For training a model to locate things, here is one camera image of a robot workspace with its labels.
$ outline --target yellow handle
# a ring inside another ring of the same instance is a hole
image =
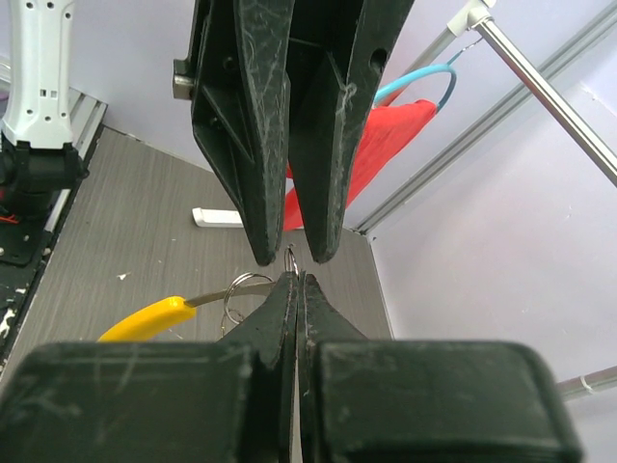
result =
[[[168,297],[128,316],[112,326],[98,340],[150,340],[172,326],[193,318],[196,314],[196,309],[187,306],[183,297]]]

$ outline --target gray floor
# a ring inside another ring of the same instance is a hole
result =
[[[23,324],[3,383],[35,346],[56,340],[96,340],[107,328],[169,295],[219,290],[240,273],[282,272],[282,259],[260,269],[242,230],[198,229],[196,206],[232,208],[214,175],[105,130]],[[331,303],[371,338],[389,326],[366,240],[346,232],[336,257],[310,259],[302,231],[287,233],[301,266],[317,276]],[[263,298],[238,298],[249,313]],[[160,340],[216,340],[221,304],[201,309]]]

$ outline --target red fabric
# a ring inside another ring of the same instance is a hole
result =
[[[368,115],[351,173],[347,206],[379,174],[379,171],[437,114],[437,106],[421,99],[403,106],[384,106]],[[287,177],[291,171],[287,167]],[[285,231],[302,227],[302,214],[295,188],[285,198]]]

